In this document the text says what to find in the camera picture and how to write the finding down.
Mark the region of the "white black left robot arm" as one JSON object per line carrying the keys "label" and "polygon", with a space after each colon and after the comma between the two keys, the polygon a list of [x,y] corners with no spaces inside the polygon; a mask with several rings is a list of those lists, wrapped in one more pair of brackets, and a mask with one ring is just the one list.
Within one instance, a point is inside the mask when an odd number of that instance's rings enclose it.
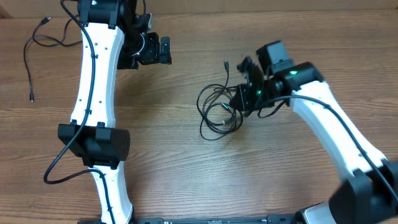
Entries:
{"label": "white black left robot arm", "polygon": [[83,44],[80,85],[70,122],[59,125],[58,138],[94,178],[100,223],[136,221],[124,175],[131,138],[116,127],[116,74],[172,62],[169,37],[153,32],[152,14],[138,14],[136,7],[135,1],[84,0],[74,17]]}

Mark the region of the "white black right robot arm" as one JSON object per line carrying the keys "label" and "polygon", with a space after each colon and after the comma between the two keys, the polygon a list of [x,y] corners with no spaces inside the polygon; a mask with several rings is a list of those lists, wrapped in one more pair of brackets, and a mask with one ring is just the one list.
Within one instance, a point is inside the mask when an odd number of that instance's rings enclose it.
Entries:
{"label": "white black right robot arm", "polygon": [[245,83],[230,106],[246,116],[282,102],[311,128],[331,157],[340,187],[321,202],[284,217],[286,223],[380,223],[397,216],[397,163],[358,130],[311,62],[295,63],[281,41],[237,66]]}

